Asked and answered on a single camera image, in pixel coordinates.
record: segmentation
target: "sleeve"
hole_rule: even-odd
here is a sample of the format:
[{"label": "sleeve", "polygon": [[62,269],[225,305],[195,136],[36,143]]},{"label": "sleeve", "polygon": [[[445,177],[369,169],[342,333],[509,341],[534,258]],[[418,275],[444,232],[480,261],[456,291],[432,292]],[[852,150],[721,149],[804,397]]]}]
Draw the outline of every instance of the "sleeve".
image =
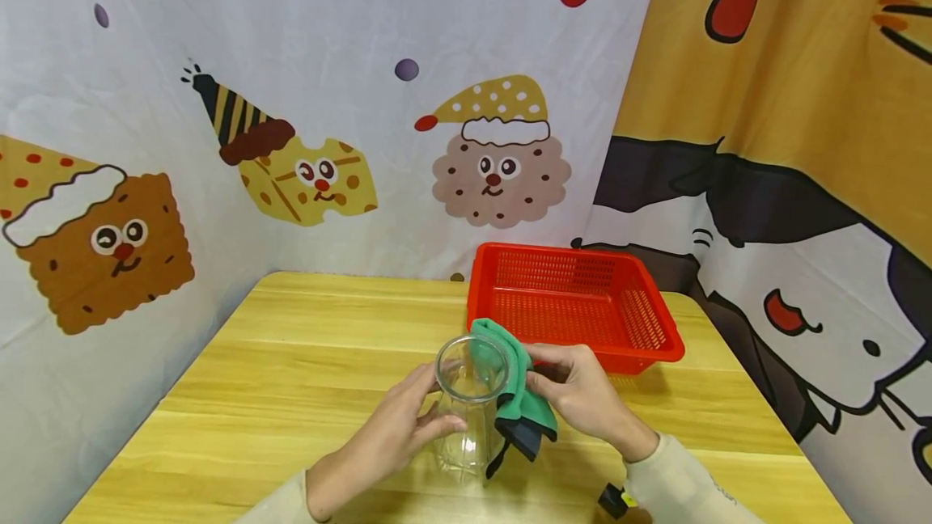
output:
[{"label": "sleeve", "polygon": [[307,511],[305,475],[302,469],[292,479],[254,505],[235,524],[316,524]]},{"label": "sleeve", "polygon": [[763,524],[666,434],[661,433],[654,455],[642,462],[625,462],[625,467],[625,491],[650,513],[654,524]]}]

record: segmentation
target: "clear glass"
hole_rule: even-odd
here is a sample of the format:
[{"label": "clear glass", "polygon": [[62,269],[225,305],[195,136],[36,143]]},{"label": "clear glass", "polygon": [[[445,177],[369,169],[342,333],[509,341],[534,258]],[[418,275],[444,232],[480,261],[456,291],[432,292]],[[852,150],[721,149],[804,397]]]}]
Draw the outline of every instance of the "clear glass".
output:
[{"label": "clear glass", "polygon": [[508,359],[495,342],[473,334],[447,342],[437,354],[438,412],[466,421],[464,433],[438,439],[434,452],[442,471],[458,477],[485,477],[485,468],[502,451],[495,429],[496,399],[508,382]]}]

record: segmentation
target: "green cloth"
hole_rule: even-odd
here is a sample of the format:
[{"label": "green cloth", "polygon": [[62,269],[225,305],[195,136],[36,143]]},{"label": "green cloth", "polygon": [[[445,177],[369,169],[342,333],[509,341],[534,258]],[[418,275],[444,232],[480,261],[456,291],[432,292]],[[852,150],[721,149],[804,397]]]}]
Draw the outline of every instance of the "green cloth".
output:
[{"label": "green cloth", "polygon": [[[527,371],[533,362],[525,347],[508,330],[489,318],[473,320],[471,333],[494,342],[505,354],[508,363],[508,379],[504,391],[498,397],[498,413],[495,427],[505,438],[505,449],[514,445],[528,460],[534,461],[540,451],[540,436],[557,440],[557,418],[550,403],[527,389]],[[472,358],[477,363],[494,365],[492,352],[476,344],[471,347]],[[486,476],[491,477],[502,463],[504,450],[490,465]]]}]

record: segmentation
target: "yellow backdrop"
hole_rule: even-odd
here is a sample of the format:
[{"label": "yellow backdrop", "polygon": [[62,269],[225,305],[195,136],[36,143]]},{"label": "yellow backdrop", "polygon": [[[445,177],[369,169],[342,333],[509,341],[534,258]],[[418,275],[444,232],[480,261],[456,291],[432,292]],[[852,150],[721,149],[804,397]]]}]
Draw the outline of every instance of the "yellow backdrop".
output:
[{"label": "yellow backdrop", "polygon": [[[884,11],[914,3],[925,16]],[[724,44],[695,25],[710,0],[651,0],[614,133],[724,137],[719,152],[803,171],[932,263],[928,5],[758,0],[747,34]],[[888,39],[884,24],[925,56]]]}]

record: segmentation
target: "red plastic basket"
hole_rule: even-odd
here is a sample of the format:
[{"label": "red plastic basket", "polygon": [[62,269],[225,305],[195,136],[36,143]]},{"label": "red plastic basket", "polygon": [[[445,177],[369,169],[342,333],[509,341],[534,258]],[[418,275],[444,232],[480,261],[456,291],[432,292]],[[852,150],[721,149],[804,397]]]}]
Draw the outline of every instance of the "red plastic basket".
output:
[{"label": "red plastic basket", "polygon": [[676,362],[685,347],[654,279],[625,253],[483,243],[468,324],[491,318],[522,342],[588,344],[606,372]]}]

